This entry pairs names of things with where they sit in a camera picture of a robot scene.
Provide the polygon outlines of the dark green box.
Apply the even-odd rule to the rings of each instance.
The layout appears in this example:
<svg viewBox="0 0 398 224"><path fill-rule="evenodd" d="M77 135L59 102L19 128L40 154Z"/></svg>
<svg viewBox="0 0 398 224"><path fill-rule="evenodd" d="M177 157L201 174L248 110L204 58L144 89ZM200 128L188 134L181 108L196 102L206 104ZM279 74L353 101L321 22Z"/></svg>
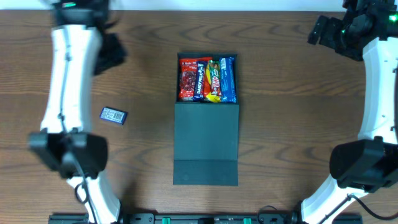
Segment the dark green box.
<svg viewBox="0 0 398 224"><path fill-rule="evenodd" d="M238 185L239 103L175 97L175 185Z"/></svg>

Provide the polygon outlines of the blue Dairy Milk bar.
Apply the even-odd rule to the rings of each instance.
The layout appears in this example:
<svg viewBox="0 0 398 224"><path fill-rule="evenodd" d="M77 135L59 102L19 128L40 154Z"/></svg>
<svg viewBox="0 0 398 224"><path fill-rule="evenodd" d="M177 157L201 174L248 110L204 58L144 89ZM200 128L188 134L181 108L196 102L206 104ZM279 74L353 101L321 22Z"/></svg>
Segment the blue Dairy Milk bar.
<svg viewBox="0 0 398 224"><path fill-rule="evenodd" d="M193 92L193 101L201 101L204 96L204 84L205 84L205 77L206 77L206 61L199 61L197 62L197 74L195 80L195 89Z"/></svg>

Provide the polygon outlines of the green red KitKat bar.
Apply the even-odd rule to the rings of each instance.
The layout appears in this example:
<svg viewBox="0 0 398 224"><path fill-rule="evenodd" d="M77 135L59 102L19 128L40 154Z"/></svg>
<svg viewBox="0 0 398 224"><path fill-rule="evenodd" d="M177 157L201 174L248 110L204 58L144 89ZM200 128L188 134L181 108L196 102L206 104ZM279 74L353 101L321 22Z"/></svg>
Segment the green red KitKat bar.
<svg viewBox="0 0 398 224"><path fill-rule="evenodd" d="M220 65L215 60L208 62L210 71L211 94L221 96Z"/></svg>

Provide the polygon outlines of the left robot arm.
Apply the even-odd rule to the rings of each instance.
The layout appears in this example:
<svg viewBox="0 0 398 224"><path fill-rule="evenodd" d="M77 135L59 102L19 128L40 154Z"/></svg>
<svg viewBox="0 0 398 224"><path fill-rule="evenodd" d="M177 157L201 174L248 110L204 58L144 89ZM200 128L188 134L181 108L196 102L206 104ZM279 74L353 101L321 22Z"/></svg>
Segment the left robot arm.
<svg viewBox="0 0 398 224"><path fill-rule="evenodd" d="M109 2L55 1L50 91L30 150L73 187L88 223L122 223L121 202L106 176L108 143L91 132L95 75L123 62L125 51L111 27Z"/></svg>

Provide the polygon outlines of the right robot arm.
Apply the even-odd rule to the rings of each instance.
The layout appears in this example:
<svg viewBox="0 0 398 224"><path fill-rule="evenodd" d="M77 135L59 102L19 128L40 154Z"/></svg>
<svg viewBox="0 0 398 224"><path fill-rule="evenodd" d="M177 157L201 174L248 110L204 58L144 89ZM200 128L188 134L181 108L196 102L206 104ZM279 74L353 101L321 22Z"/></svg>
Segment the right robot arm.
<svg viewBox="0 0 398 224"><path fill-rule="evenodd" d="M336 146L330 173L292 215L293 223L354 223L352 202L397 182L397 1L345 0L342 19L320 16L308 43L363 62L364 114L356 141Z"/></svg>

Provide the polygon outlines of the blue Oreo wrapper pack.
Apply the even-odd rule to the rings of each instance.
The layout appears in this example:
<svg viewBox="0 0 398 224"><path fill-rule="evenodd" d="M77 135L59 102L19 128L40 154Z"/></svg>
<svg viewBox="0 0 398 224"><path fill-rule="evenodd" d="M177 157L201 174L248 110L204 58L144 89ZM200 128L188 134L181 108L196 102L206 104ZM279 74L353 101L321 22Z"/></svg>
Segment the blue Oreo wrapper pack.
<svg viewBox="0 0 398 224"><path fill-rule="evenodd" d="M221 72L221 101L225 103L236 103L236 88L233 71L234 58L222 57L219 59Z"/></svg>

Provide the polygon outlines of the red Hacks candy bag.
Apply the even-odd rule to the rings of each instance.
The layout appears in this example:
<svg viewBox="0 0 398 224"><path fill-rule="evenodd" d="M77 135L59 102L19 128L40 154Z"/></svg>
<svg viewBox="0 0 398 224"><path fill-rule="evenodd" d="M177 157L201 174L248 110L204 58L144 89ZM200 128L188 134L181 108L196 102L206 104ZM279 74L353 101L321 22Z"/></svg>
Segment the red Hacks candy bag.
<svg viewBox="0 0 398 224"><path fill-rule="evenodd" d="M180 91L178 98L180 101L193 101L192 98L197 79L197 62L208 62L209 60L211 60L211 57L181 58L179 60L181 72L179 76Z"/></svg>

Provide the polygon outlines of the small blue candy box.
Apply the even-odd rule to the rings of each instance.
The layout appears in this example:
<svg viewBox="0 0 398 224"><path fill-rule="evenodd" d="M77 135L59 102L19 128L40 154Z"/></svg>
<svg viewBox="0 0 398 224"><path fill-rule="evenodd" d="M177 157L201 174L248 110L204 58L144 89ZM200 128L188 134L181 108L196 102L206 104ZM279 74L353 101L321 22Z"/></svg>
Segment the small blue candy box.
<svg viewBox="0 0 398 224"><path fill-rule="evenodd" d="M110 107L104 107L101 110L99 118L105 121L123 125L127 118L128 113L125 111L117 110Z"/></svg>

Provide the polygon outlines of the yellow Hacks candy bag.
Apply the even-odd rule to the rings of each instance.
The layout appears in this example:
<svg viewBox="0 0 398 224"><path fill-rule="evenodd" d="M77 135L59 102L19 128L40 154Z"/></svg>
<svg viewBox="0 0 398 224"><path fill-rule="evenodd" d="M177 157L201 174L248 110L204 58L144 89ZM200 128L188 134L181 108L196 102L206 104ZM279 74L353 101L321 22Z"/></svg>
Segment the yellow Hacks candy bag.
<svg viewBox="0 0 398 224"><path fill-rule="evenodd" d="M217 95L212 95L211 94L211 85L210 85L210 71L206 69L206 76L205 76L205 84L204 84L204 90L203 90L203 96L205 100L210 101L212 103L220 103L221 99Z"/></svg>

